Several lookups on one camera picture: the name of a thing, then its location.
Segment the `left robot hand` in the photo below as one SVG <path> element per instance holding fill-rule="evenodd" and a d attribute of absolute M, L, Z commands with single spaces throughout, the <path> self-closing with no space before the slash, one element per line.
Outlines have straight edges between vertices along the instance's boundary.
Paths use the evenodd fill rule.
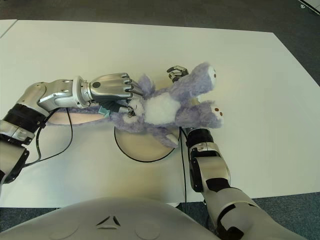
<path fill-rule="evenodd" d="M 106 74 L 88 83 L 88 97 L 106 110 L 130 113 L 128 101 L 143 96 L 142 89 L 126 72 Z"/>

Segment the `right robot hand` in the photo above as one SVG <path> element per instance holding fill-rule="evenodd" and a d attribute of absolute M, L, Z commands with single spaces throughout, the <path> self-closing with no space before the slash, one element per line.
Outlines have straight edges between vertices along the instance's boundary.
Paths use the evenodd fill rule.
<path fill-rule="evenodd" d="M 189 74 L 188 70 L 180 65 L 174 65 L 166 70 L 168 73 L 168 77 L 171 79 L 171 81 L 177 82 L 180 78 L 186 76 Z"/>

